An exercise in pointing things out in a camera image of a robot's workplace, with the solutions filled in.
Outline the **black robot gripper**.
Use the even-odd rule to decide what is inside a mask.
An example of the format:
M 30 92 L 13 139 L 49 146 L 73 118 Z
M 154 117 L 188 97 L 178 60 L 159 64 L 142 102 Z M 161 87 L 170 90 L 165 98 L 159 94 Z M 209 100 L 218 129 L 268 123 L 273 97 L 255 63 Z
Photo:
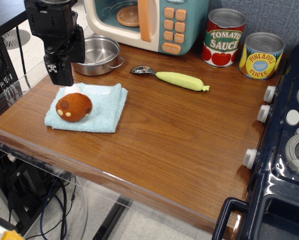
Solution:
M 44 45 L 44 63 L 54 85 L 74 84 L 72 63 L 85 61 L 83 28 L 72 10 L 76 0 L 25 0 L 25 12 L 32 35 Z

